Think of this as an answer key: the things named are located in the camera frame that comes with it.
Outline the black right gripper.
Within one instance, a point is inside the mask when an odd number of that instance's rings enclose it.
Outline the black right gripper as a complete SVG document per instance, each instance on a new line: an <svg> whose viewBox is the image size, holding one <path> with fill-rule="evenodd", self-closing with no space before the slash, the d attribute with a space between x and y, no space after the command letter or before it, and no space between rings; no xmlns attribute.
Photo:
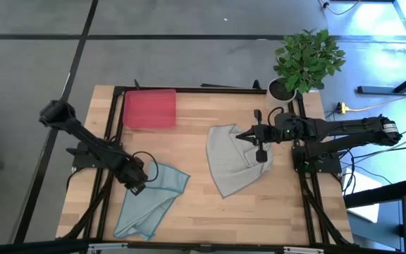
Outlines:
<svg viewBox="0 0 406 254"><path fill-rule="evenodd" d="M264 143L275 142L275 133L273 127L262 123L262 112L259 109L254 110L254 117L257 120L257 124L247 131L237 134L236 137L239 140L244 140L257 146L256 160L260 163L265 163L267 162L268 155L264 149Z"/></svg>

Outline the grey microfiber towel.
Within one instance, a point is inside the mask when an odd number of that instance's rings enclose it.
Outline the grey microfiber towel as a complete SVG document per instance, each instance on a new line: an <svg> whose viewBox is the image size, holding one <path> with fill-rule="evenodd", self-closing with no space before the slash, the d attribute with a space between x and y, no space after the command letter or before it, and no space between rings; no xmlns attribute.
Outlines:
<svg viewBox="0 0 406 254"><path fill-rule="evenodd" d="M222 198L237 193L271 170L272 148L265 144L267 160L258 162L258 147L236 138L238 125L212 126L207 138L206 154L209 170Z"/></svg>

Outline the light blue microfiber towel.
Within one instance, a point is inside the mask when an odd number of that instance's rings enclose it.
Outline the light blue microfiber towel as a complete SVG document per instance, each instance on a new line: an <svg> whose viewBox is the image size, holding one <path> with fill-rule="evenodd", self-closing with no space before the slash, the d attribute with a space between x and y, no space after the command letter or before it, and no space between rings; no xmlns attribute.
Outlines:
<svg viewBox="0 0 406 254"><path fill-rule="evenodd" d="M113 231L115 238L141 236L150 240L175 199L185 191L190 175L169 165L151 162L148 179L139 195L126 192Z"/></svg>

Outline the red plastic basket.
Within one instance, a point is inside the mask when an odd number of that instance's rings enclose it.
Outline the red plastic basket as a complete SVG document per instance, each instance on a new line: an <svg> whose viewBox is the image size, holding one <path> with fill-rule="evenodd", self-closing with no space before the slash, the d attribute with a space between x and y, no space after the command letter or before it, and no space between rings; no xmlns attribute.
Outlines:
<svg viewBox="0 0 406 254"><path fill-rule="evenodd" d="M123 124L131 129L176 125L176 91L133 90L125 94Z"/></svg>

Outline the white cup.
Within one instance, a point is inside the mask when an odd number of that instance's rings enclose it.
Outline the white cup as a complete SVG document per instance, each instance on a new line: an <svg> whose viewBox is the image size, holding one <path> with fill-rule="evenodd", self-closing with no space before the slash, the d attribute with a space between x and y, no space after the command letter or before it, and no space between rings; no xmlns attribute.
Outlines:
<svg viewBox="0 0 406 254"><path fill-rule="evenodd" d="M297 94L296 90L288 92L285 87L285 78L272 80L266 89L265 105L268 110L276 107L284 107L292 102Z"/></svg>

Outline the green leafy plant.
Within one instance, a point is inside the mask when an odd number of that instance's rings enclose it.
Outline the green leafy plant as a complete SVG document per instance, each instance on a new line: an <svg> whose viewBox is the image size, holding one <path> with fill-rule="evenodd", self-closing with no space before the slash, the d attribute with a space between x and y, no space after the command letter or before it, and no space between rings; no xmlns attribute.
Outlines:
<svg viewBox="0 0 406 254"><path fill-rule="evenodd" d="M327 29L304 30L283 40L284 45L275 51L273 70L288 92L323 90L324 78L340 72L346 62L345 52Z"/></svg>

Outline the white box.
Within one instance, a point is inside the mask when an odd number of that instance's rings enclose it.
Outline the white box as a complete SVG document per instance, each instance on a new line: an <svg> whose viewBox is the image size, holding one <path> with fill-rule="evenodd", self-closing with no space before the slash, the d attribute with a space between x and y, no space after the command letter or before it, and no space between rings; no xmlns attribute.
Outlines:
<svg viewBox="0 0 406 254"><path fill-rule="evenodd" d="M379 181L369 178L361 173L352 174L351 168L347 168L342 177L343 195L350 195L357 192L368 191L380 188L382 184ZM366 205L361 207L348 208L347 211L357 215L368 222L377 223L379 218L379 204Z"/></svg>

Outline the dark side desk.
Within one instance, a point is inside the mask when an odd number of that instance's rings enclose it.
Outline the dark side desk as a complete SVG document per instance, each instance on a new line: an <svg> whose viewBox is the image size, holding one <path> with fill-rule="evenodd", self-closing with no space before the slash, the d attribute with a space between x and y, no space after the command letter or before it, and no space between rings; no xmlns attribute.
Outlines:
<svg viewBox="0 0 406 254"><path fill-rule="evenodd" d="M405 251L402 213L404 196L406 181L346 195L345 204L349 208L379 204L377 223L363 222L357 215L353 217L354 234Z"/></svg>

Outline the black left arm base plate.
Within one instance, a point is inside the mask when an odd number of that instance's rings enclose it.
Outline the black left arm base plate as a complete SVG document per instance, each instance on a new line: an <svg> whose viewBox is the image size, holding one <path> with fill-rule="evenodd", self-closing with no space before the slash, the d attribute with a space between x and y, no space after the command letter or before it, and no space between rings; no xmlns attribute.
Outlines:
<svg viewBox="0 0 406 254"><path fill-rule="evenodd" d="M77 169L105 168L110 159L118 156L107 146L79 142L76 148L68 147L66 152L73 156L72 166Z"/></svg>

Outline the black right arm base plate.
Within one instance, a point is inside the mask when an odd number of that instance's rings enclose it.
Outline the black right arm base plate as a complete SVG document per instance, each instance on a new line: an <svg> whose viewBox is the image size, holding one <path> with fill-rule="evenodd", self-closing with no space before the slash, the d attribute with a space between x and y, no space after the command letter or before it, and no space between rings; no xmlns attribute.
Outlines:
<svg viewBox="0 0 406 254"><path fill-rule="evenodd" d="M307 146L294 146L291 151L296 172L330 174L341 172L339 152L312 152Z"/></svg>

